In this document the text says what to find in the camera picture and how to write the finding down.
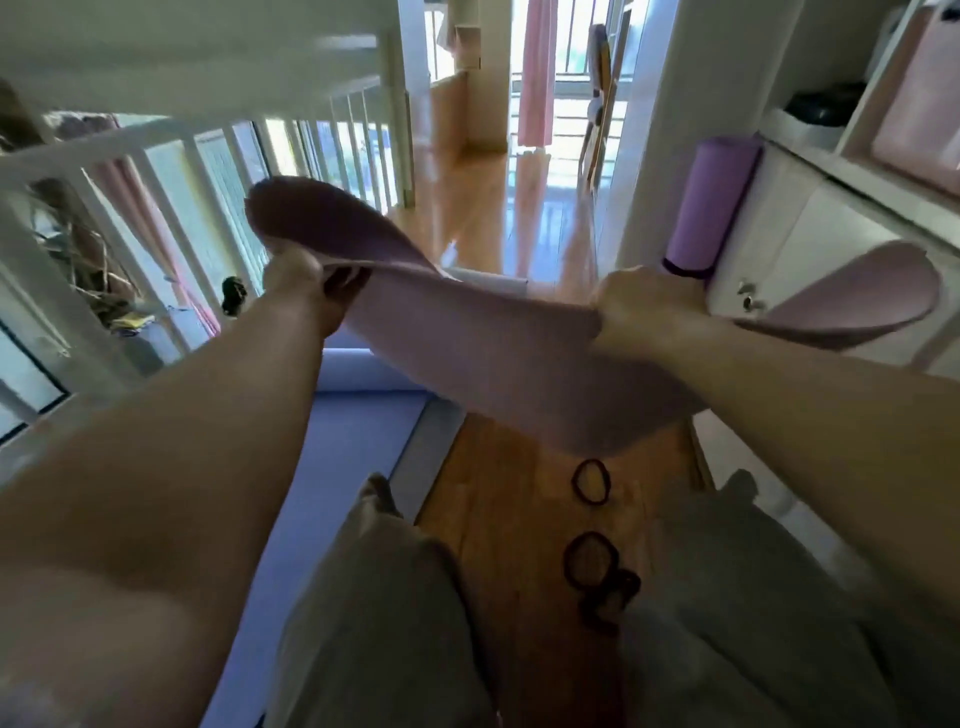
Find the storage shelf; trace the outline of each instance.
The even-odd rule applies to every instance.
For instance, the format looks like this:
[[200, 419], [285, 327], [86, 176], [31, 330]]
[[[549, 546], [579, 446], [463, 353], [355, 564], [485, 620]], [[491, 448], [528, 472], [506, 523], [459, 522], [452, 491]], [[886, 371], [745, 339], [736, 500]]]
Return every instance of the storage shelf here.
[[960, 249], [960, 200], [872, 160], [844, 158], [826, 149], [798, 143], [779, 133], [775, 123], [761, 124], [760, 134], [828, 177]]

